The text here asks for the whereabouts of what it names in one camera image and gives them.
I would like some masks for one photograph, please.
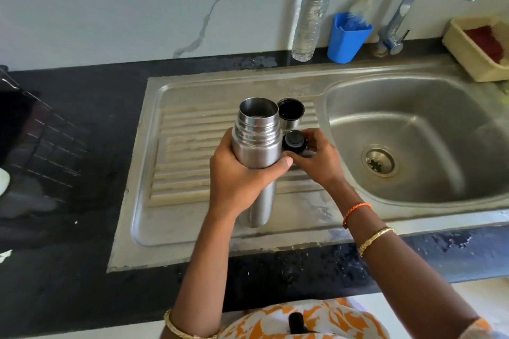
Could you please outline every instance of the drain strainer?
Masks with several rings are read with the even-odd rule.
[[[398,172],[398,164],[391,152],[381,145],[370,145],[361,157],[364,165],[380,177],[391,177]]]

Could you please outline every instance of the blue cup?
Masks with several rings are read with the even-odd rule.
[[[363,30],[345,31],[343,29],[348,19],[348,12],[335,14],[330,30],[329,49],[327,56],[336,63],[348,63],[371,34],[373,26],[369,25]]]

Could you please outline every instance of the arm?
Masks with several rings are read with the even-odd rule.
[[[267,169],[247,169],[235,158],[231,143],[230,128],[210,159],[209,211],[170,315],[175,327],[189,335],[209,337],[218,332],[235,219],[293,163],[283,157]],[[165,327],[161,339],[170,338],[176,336]]]
[[[304,158],[285,152],[331,195],[343,217],[363,202],[345,180],[340,156],[319,129],[303,131],[308,148],[316,153]],[[369,207],[348,216],[348,228],[358,246],[385,228]],[[372,277],[408,332],[417,339],[457,339],[477,314],[440,275],[395,233],[379,237],[363,255]]]

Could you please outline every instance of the black granite countertop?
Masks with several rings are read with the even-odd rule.
[[[408,43],[402,57],[444,52],[437,40]],[[364,48],[356,60],[367,57]],[[319,49],[308,63],[325,62]],[[162,319],[187,264],[106,273],[147,79],[294,64],[288,52],[273,52],[11,73],[61,117],[89,131],[88,153],[67,203],[42,210],[34,202],[21,209],[0,201],[0,252],[12,250],[0,264],[0,338]],[[509,226],[405,240],[449,282],[509,275]],[[224,308],[377,291],[348,243],[231,258]]]

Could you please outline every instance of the clear plastic bottle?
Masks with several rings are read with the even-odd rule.
[[[329,0],[302,0],[299,21],[293,37],[292,57],[300,62],[312,58],[320,36],[322,19]]]

